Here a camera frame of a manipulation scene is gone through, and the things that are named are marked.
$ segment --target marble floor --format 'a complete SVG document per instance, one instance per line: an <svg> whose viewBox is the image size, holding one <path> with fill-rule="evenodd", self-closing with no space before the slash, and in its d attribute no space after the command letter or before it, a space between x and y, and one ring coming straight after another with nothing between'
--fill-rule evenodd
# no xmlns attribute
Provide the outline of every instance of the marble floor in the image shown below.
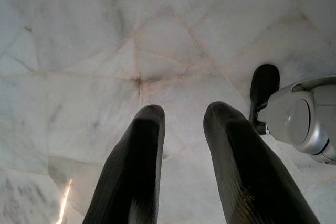
<svg viewBox="0 0 336 224"><path fill-rule="evenodd" d="M336 73L336 0L0 0L0 223L80 224L139 108L166 114L160 224L225 223L202 121L254 69ZM321 223L336 167L272 137Z"/></svg>

